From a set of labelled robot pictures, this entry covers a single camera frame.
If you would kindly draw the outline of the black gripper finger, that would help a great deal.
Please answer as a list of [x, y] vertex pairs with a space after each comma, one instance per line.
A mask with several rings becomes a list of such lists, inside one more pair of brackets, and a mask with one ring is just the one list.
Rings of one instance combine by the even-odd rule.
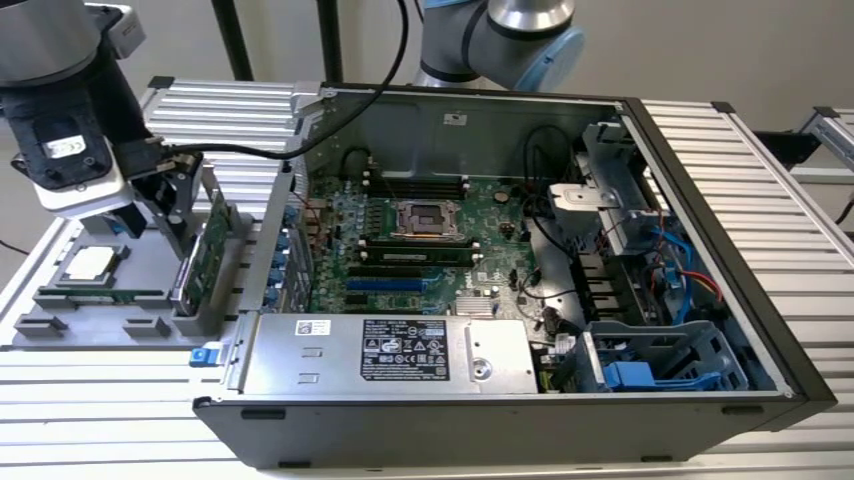
[[177, 153], [158, 166], [152, 177], [152, 201], [156, 213], [170, 225], [188, 222], [198, 188], [202, 155]]
[[164, 182], [158, 177], [145, 177], [132, 180], [130, 202], [109, 212], [112, 222], [117, 228], [130, 237], [138, 238], [146, 228], [148, 221], [140, 210], [141, 204], [152, 215], [164, 211], [162, 189]]

